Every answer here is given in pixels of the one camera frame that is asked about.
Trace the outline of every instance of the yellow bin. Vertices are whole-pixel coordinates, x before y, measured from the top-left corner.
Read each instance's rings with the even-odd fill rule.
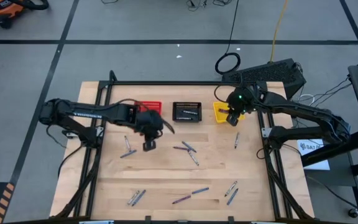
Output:
[[[214,111],[215,111],[215,119],[218,124],[225,123],[227,114],[219,112],[219,109],[228,110],[229,107],[227,106],[227,103],[223,102],[214,102]],[[240,115],[239,120],[245,119],[246,116],[244,114]]]

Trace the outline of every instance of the wooden table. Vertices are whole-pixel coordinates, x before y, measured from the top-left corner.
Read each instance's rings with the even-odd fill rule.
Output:
[[[83,82],[78,101],[93,104],[97,86],[98,82]],[[236,127],[228,123],[217,124],[213,111],[213,102],[217,101],[214,89],[215,86],[113,86],[111,103],[124,98],[161,101],[162,116],[173,125],[176,134],[169,133],[165,128],[163,136],[156,141],[157,148],[144,152],[143,137],[129,128],[107,124],[92,219],[144,220],[145,216],[151,215],[152,220],[225,221],[228,216],[233,216],[236,221],[274,220],[265,161],[255,155],[262,148],[257,114],[246,114],[246,119],[239,121]],[[226,98],[232,90],[233,87],[222,86],[218,96]],[[268,83],[268,90],[285,94],[282,83]],[[174,101],[202,102],[202,122],[174,123]],[[275,114],[273,117],[277,126],[292,126],[289,115]],[[75,119],[85,126],[91,122],[88,118]],[[238,131],[239,145],[234,149]],[[132,148],[138,152],[120,159],[119,156],[127,151],[124,135],[128,136]],[[200,166],[191,160],[187,152],[172,149],[173,146],[182,146],[181,141],[186,141],[197,150],[194,155]],[[296,147],[295,141],[286,143]],[[77,139],[68,140],[65,156],[79,144]],[[63,166],[51,215],[56,215],[77,190],[84,154],[85,150],[81,150]],[[299,154],[285,146],[281,154],[289,191],[313,216]],[[227,206],[229,197],[224,197],[224,194],[235,180],[238,181],[236,187],[239,191]],[[209,187],[209,190],[172,205],[174,200],[204,187]],[[134,207],[128,206],[127,201],[134,192],[143,189],[147,191],[139,203]],[[284,217],[282,196],[278,189],[277,192],[281,216]]]

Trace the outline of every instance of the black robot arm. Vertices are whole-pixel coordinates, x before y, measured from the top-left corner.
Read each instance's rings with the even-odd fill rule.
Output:
[[[66,131],[76,134],[80,141],[88,147],[97,147],[100,144],[97,129],[84,127],[71,116],[102,119],[111,124],[131,128],[135,133],[144,135],[144,151],[155,149],[154,140],[162,135],[164,124],[171,132],[175,133],[172,126],[162,119],[156,111],[140,112],[139,105],[121,103],[123,101],[126,100],[111,105],[96,106],[53,99],[44,103],[39,121],[48,126],[58,125]]]
[[[227,98],[229,115],[227,121],[235,126],[240,114],[260,110],[264,113],[285,113],[317,123],[318,127],[291,128],[274,126],[265,129],[264,137],[272,148],[280,149],[287,140],[322,138],[331,144],[346,142],[350,138],[350,125],[329,110],[314,108],[288,101],[283,96],[269,91],[255,91],[237,87]]]

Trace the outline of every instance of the gray concrete floor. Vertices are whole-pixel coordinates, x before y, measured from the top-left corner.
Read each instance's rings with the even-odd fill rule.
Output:
[[[74,0],[49,0],[50,9],[27,12],[0,40],[59,40]],[[358,26],[358,0],[346,0]],[[185,0],[120,0],[104,5],[80,0],[68,40],[228,39],[235,1],[226,7],[210,3],[196,12]],[[284,0],[240,1],[233,39],[271,40]],[[278,33],[279,40],[357,40],[339,0],[292,0]],[[105,80],[113,69],[119,80],[220,80],[215,61],[227,45],[137,44],[64,45],[47,99],[76,100],[83,81]],[[57,50],[55,44],[0,44],[0,182],[8,182]],[[270,45],[232,45],[241,68],[266,63]],[[275,60],[302,64],[308,83],[303,93],[324,93],[345,79],[358,64],[358,45],[277,45]],[[229,67],[233,62],[224,62]],[[341,115],[358,131],[358,104],[349,87],[321,104]],[[65,140],[58,129],[52,134]],[[358,162],[357,153],[353,153]],[[59,148],[36,127],[5,222],[47,218],[63,158]],[[347,217],[348,205],[326,189],[308,183],[316,217],[358,223]],[[332,189],[354,201],[350,187]]]

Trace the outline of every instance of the orange vacuum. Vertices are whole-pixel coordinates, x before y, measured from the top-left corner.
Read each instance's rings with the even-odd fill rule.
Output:
[[[9,29],[12,19],[21,15],[24,9],[45,10],[49,7],[48,0],[41,0],[42,4],[34,4],[31,0],[0,0],[0,26]]]

